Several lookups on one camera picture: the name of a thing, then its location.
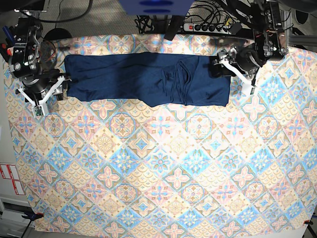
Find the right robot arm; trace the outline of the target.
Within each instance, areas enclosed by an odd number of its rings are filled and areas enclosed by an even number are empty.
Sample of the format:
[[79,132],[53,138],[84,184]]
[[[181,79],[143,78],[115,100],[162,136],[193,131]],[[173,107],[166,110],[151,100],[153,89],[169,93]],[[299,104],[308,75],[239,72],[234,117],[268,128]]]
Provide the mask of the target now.
[[22,94],[26,102],[35,106],[45,96],[56,96],[63,100],[70,76],[62,73],[57,64],[57,48],[49,39],[42,36],[40,21],[27,17],[18,18],[12,29],[14,38],[13,53],[8,66],[12,77],[22,82],[16,94]]

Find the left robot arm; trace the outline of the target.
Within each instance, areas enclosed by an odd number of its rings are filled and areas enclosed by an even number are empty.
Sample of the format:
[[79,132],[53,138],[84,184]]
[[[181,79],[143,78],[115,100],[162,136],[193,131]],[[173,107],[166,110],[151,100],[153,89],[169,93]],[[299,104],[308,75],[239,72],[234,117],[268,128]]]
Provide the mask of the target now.
[[267,0],[257,0],[250,6],[238,0],[219,0],[218,4],[250,28],[254,42],[221,50],[211,60],[212,76],[236,76],[242,81],[242,93],[255,95],[259,91],[256,75],[260,68],[288,53],[279,5]]

